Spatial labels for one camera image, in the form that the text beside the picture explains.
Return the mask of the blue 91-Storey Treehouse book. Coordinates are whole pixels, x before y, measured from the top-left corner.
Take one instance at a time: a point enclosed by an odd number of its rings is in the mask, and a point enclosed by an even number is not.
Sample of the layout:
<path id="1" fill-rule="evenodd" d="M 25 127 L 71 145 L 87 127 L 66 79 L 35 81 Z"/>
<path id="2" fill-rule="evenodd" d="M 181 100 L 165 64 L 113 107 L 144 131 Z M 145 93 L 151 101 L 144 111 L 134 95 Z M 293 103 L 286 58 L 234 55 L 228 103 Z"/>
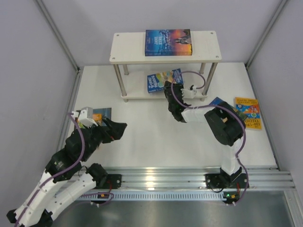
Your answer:
<path id="1" fill-rule="evenodd" d="M 181 69 L 174 69 L 161 73 L 155 73 L 147 76 L 147 92 L 154 93 L 162 91 L 165 87 L 165 82 L 184 84 L 181 75 Z"/>

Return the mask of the Jane Eyre book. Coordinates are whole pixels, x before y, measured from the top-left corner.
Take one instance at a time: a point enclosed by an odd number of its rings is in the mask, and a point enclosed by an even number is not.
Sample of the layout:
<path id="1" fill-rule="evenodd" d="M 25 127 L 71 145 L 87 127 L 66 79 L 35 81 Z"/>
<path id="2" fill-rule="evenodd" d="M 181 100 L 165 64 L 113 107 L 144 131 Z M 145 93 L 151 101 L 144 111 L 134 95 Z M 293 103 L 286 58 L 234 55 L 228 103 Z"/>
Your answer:
<path id="1" fill-rule="evenodd" d="M 190 29 L 145 31 L 145 56 L 191 56 L 193 53 Z"/>

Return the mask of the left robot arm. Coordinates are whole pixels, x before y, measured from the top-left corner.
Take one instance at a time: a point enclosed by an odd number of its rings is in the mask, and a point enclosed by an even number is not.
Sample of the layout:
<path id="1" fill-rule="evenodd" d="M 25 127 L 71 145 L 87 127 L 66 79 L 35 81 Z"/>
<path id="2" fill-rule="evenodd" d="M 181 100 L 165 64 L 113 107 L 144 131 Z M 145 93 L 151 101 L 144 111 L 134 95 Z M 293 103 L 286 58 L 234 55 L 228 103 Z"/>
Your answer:
<path id="1" fill-rule="evenodd" d="M 107 171 L 101 164 L 94 163 L 78 180 L 61 190 L 101 144 L 120 140 L 127 124 L 105 118 L 104 125 L 93 123 L 81 128 L 73 117 L 70 119 L 76 129 L 66 139 L 64 147 L 51 157 L 25 202 L 8 211 L 7 218 L 16 227 L 49 227 L 76 199 L 107 182 Z"/>

